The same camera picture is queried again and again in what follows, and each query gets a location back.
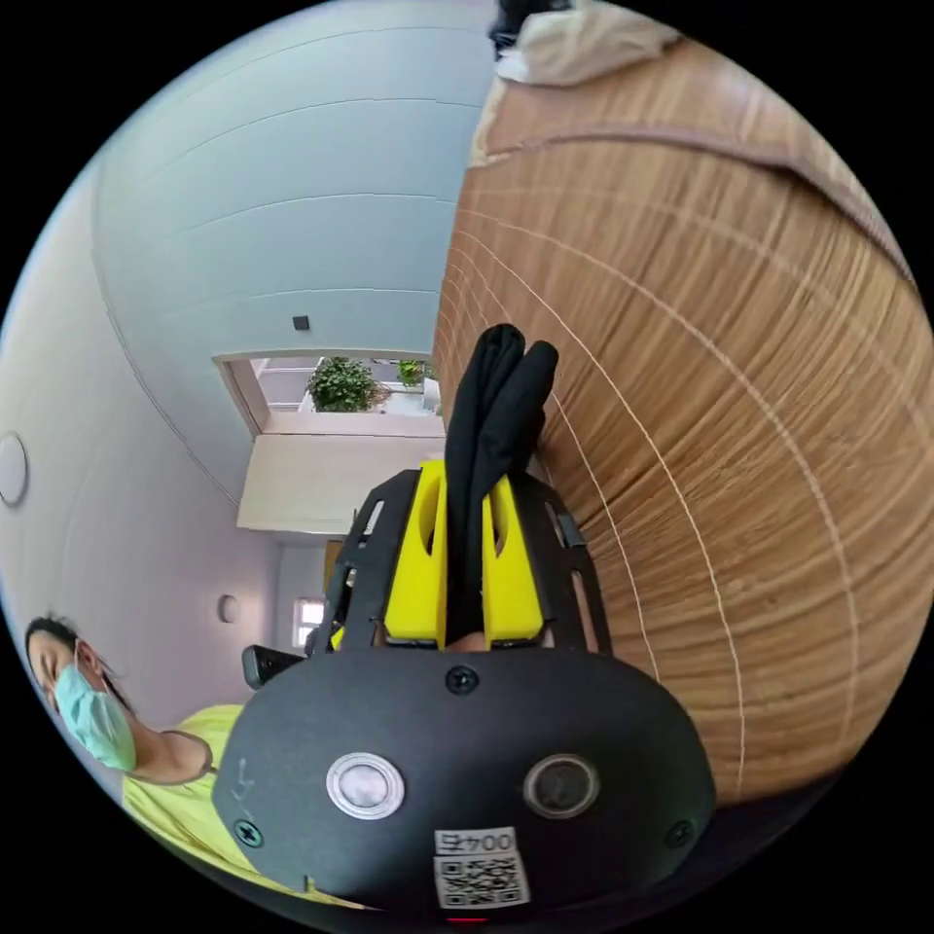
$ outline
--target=white wall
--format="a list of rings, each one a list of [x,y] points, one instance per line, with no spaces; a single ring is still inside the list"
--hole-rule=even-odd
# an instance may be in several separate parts
[[[333,0],[216,53],[109,145],[105,292],[143,383],[231,495],[250,436],[214,355],[431,352],[495,9]]]
[[[324,598],[324,556],[323,545],[287,545],[282,549],[276,596],[274,648],[283,652],[296,651],[292,645],[295,601]]]
[[[271,635],[279,546],[237,529],[136,381],[92,263],[93,181],[49,222],[0,341],[0,433],[19,433],[31,473],[23,504],[0,506],[0,587],[20,651],[33,616],[72,618],[165,727],[248,696],[239,653]],[[234,626],[216,618],[223,593]]]

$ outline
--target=yellow shirt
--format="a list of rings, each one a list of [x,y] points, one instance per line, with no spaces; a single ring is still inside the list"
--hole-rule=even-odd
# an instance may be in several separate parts
[[[204,740],[211,750],[211,765],[216,769],[242,709],[237,704],[207,707],[179,724],[177,732]],[[214,778],[214,772],[209,771],[184,785],[155,785],[127,775],[124,777],[124,808],[152,833],[217,869],[297,898],[362,908],[318,892],[311,883],[307,892],[300,893],[257,873],[211,804]]]

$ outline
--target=camera lens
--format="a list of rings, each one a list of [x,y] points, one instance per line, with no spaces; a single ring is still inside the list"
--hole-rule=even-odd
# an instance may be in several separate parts
[[[596,770],[578,756],[549,756],[537,763],[525,779],[523,794],[528,806],[552,820],[576,817],[596,800]]]
[[[339,758],[328,770],[328,795],[345,814],[379,820],[398,810],[405,785],[398,770],[379,756],[355,752]]]

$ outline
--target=dark hair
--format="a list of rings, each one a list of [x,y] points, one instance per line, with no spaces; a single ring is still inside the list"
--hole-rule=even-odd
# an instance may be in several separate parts
[[[26,628],[26,657],[29,656],[29,640],[37,633],[44,632],[46,635],[50,635],[53,639],[57,639],[62,645],[68,646],[72,652],[75,651],[75,647],[78,644],[78,631],[75,629],[72,623],[69,623],[67,620],[62,619],[61,617],[56,616],[37,616]],[[107,685],[108,690],[113,694],[113,696],[130,712],[135,713],[133,708],[129,705],[129,702],[121,694],[120,690],[117,688],[117,685],[114,684],[116,680],[116,675],[114,674],[111,667],[103,660],[100,659],[100,665],[103,669],[101,676],[104,679],[104,684]]]

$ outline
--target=label sticker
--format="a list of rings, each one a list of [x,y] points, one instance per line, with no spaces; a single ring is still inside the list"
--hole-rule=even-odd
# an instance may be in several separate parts
[[[515,828],[439,830],[435,853],[442,908],[509,908],[531,901]]]

